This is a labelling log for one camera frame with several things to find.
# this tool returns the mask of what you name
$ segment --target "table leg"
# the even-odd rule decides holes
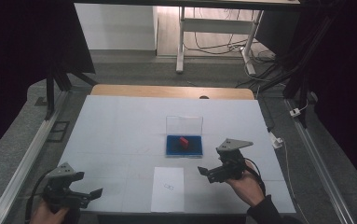
[[[176,67],[176,73],[178,74],[182,74],[184,72],[184,24],[185,24],[185,8],[181,7],[177,67]]]
[[[250,75],[250,76],[256,74],[256,72],[254,70],[254,66],[253,66],[253,64],[251,62],[250,50],[251,50],[251,45],[252,45],[252,43],[254,41],[254,34],[256,33],[257,26],[259,25],[260,18],[262,17],[262,13],[263,13],[263,10],[258,12],[256,18],[254,19],[254,23],[253,23],[253,27],[251,29],[251,32],[248,35],[247,44],[245,45],[245,48],[241,48],[240,49],[242,58],[245,61],[245,66],[247,67],[247,70],[248,70],[248,75]]]

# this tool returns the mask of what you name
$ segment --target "black cloth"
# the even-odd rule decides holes
[[[74,3],[0,0],[0,138],[21,111],[28,88],[62,62],[94,73]]]
[[[300,224],[301,222],[293,217],[281,217],[274,203],[271,201],[271,195],[257,206],[248,209],[247,214],[254,218],[258,224]]]

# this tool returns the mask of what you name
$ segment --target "white tabletop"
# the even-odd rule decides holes
[[[201,159],[166,158],[166,117],[203,117]],[[241,149],[258,165],[280,213],[295,209],[255,100],[88,96],[60,163],[68,161],[83,180],[71,185],[103,196],[86,211],[150,213],[155,167],[184,170],[184,211],[188,214],[243,214],[249,208],[226,183],[208,182],[198,166],[220,166],[215,148],[226,138],[252,141]]]

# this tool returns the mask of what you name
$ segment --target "desk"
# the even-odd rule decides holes
[[[211,99],[202,100],[207,95]],[[166,158],[166,116],[202,116],[203,157]],[[221,165],[215,147],[227,137],[253,141],[241,153],[256,162],[268,194],[281,213],[294,213],[265,122],[249,90],[95,86],[82,107],[62,154],[85,172],[71,189],[103,196],[85,211],[103,214],[151,213],[155,167],[182,167],[185,214],[242,214],[248,209],[225,183],[210,184],[198,166]]]

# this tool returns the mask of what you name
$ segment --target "sheet of paper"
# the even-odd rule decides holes
[[[184,212],[184,168],[155,167],[151,212]]]

